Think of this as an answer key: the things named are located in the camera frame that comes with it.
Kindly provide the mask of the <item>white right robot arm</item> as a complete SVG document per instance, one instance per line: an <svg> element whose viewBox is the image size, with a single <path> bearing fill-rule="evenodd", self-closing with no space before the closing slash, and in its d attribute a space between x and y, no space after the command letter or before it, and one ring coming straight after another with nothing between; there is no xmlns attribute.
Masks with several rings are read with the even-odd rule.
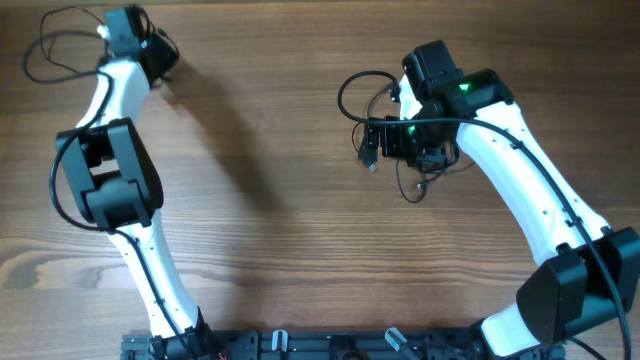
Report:
<svg viewBox="0 0 640 360"><path fill-rule="evenodd" d="M469 156L512 212L536 263L511 305L468 328L428 333L421 355L548 359L581 333L616 320L630 358L638 234L612 229L582 201L537 144L498 75L407 72L391 78L387 92L400 111L363 118L362 161L406 161L429 183Z"/></svg>

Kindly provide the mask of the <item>black USB cable long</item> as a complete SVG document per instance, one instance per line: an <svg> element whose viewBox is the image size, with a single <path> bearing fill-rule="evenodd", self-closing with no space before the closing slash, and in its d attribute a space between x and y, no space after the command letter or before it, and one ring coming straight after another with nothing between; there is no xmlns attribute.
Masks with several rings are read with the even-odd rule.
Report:
<svg viewBox="0 0 640 360"><path fill-rule="evenodd" d="M385 95L390 95L393 97L394 93L394 85L389 83L381 90L379 90L369 101L365 116L367 118L371 118L373 115L373 110L377 102ZM364 133L362 137L362 141L359 145L355 143L355 131L359 123L357 123L352 129L352 145L358 154L358 159L371 171L375 172L377 167L376 163L378 161L378 147L380 145L380 130L377 127L373 127L370 125L364 126Z"/></svg>

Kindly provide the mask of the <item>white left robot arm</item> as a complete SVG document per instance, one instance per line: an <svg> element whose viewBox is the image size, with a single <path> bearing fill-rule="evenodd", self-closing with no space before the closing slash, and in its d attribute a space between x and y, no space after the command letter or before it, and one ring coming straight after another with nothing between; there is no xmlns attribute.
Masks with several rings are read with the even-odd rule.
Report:
<svg viewBox="0 0 640 360"><path fill-rule="evenodd" d="M152 85L176 64L179 50L162 30L109 42L85 116L56 138L50 178L63 171L89 231L104 232L123 257L150 322L147 336L125 338L124 359L217 359L222 350L182 283L162 228L157 170L136 121Z"/></svg>

